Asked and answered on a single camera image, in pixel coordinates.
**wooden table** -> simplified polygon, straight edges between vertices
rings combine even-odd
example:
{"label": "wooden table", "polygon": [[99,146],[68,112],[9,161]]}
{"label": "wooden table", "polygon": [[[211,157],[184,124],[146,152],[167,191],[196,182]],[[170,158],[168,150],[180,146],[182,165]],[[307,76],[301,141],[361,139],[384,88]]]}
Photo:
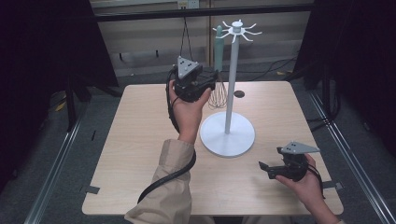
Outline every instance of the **wooden table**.
{"label": "wooden table", "polygon": [[[253,124],[252,148],[237,158],[209,152],[198,136],[197,162],[191,169],[192,215],[253,216],[309,214],[294,194],[270,180],[258,161],[283,165],[276,147],[295,140],[316,147],[304,114],[289,82],[237,82],[245,97],[233,100],[237,112]],[[204,107],[203,121],[225,109]],[[82,211],[87,215],[123,215],[136,205],[151,181],[163,141],[177,138],[167,114],[165,85],[128,86],[121,98]],[[331,180],[319,153],[312,156],[323,181]],[[325,189],[326,203],[335,214],[343,212],[335,189]]]}

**beige sleeve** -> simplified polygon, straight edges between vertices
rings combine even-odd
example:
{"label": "beige sleeve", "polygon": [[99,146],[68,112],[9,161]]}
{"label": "beige sleeve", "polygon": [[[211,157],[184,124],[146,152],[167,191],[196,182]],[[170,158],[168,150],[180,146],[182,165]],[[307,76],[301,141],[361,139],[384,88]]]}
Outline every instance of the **beige sleeve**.
{"label": "beige sleeve", "polygon": [[[166,140],[152,182],[185,167],[193,151],[194,146],[189,143]],[[158,187],[128,211],[125,219],[134,224],[188,223],[191,214],[190,178],[190,172],[187,172]]]}

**person's right hand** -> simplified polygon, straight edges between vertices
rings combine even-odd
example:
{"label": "person's right hand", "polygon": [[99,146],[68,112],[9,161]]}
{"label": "person's right hand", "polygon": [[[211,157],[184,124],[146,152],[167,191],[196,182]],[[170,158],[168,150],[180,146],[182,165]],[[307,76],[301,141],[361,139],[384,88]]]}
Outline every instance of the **person's right hand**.
{"label": "person's right hand", "polygon": [[[305,154],[309,164],[316,167],[315,160],[308,154]],[[298,182],[282,175],[277,175],[276,180],[293,190],[300,202],[314,216],[318,224],[338,223],[338,217],[330,210],[324,202],[323,195],[319,186],[318,178],[310,171]]]}
{"label": "person's right hand", "polygon": [[[315,160],[309,154],[305,154],[305,156],[308,163],[313,167],[316,167]],[[277,175],[276,180],[293,190],[305,206],[323,201],[318,178],[310,171],[307,171],[303,179],[298,182],[287,179],[282,175]]]}

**human hand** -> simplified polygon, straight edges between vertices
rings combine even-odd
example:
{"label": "human hand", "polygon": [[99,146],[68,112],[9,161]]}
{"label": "human hand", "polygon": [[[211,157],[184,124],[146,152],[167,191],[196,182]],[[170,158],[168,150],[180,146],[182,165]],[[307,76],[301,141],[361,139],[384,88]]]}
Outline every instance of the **human hand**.
{"label": "human hand", "polygon": [[[315,160],[309,154],[305,154],[305,156],[308,163],[316,167]],[[305,206],[323,201],[318,178],[310,171],[307,171],[303,179],[298,182],[294,182],[282,175],[277,175],[276,180],[293,190]]]}
{"label": "human hand", "polygon": [[[308,163],[316,167],[315,160],[305,154]],[[339,219],[324,202],[318,178],[310,171],[307,171],[303,179],[294,182],[282,175],[277,175],[276,180],[290,188],[298,197],[305,208],[314,216],[318,224],[338,223]]]}
{"label": "human hand", "polygon": [[202,108],[209,99],[211,90],[208,88],[198,101],[189,103],[177,97],[174,85],[175,81],[170,81],[169,97],[171,104],[173,104],[173,110],[179,128],[178,140],[194,144],[202,119]]}

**fingers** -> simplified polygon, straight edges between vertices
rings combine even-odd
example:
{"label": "fingers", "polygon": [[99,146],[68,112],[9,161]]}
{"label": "fingers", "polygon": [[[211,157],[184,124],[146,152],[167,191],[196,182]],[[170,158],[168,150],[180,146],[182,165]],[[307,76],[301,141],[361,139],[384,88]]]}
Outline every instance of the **fingers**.
{"label": "fingers", "polygon": [[169,82],[169,97],[170,97],[171,103],[174,102],[177,98],[177,95],[174,90],[174,85],[175,85],[175,81],[171,80]]}
{"label": "fingers", "polygon": [[290,188],[290,189],[292,189],[293,186],[295,185],[295,182],[294,182],[294,181],[292,181],[292,180],[286,178],[286,177],[283,176],[283,175],[277,175],[277,176],[275,177],[275,179],[276,179],[277,181],[279,181],[280,183],[282,183],[283,185],[286,185],[286,187],[288,187],[288,188]]}
{"label": "fingers", "polygon": [[209,100],[210,93],[212,90],[210,88],[207,88],[204,93],[201,95],[201,98],[197,101],[197,104],[199,104],[200,107],[204,106],[206,102]]}
{"label": "fingers", "polygon": [[311,155],[305,153],[306,159],[308,160],[308,163],[312,165],[313,167],[317,167],[317,163],[315,162],[314,158],[311,157]]}

